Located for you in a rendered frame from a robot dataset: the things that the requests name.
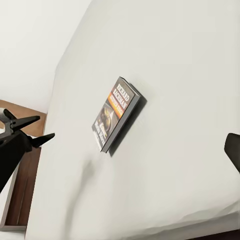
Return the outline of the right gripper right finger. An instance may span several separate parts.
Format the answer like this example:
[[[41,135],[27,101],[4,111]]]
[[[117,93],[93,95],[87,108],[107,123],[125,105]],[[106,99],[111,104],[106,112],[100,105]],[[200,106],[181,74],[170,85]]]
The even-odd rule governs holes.
[[[229,133],[224,146],[224,151],[240,173],[240,135]]]

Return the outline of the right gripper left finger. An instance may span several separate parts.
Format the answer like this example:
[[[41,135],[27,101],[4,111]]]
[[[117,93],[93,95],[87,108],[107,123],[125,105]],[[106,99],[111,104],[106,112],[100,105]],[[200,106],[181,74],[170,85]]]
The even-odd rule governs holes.
[[[23,134],[0,138],[0,194],[26,153]]]

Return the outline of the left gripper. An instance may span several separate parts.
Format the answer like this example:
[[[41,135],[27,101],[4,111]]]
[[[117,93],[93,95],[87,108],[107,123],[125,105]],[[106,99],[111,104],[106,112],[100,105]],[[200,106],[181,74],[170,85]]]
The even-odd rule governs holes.
[[[23,117],[18,119],[13,119],[4,123],[4,133],[0,134],[0,139],[4,137],[8,137],[14,134],[21,133],[21,129],[38,121],[40,116],[34,115],[30,117]],[[32,151],[32,147],[38,148],[42,146],[44,143],[48,142],[55,136],[55,133],[50,133],[43,135],[38,138],[31,138],[30,136],[26,136],[23,134],[23,138],[25,141],[26,152]]]

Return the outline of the hardback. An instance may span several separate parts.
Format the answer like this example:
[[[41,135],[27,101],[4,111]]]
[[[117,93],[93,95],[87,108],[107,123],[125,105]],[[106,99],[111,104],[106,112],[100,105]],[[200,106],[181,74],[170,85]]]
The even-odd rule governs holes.
[[[100,152],[107,154],[140,99],[141,95],[120,76],[92,125]]]

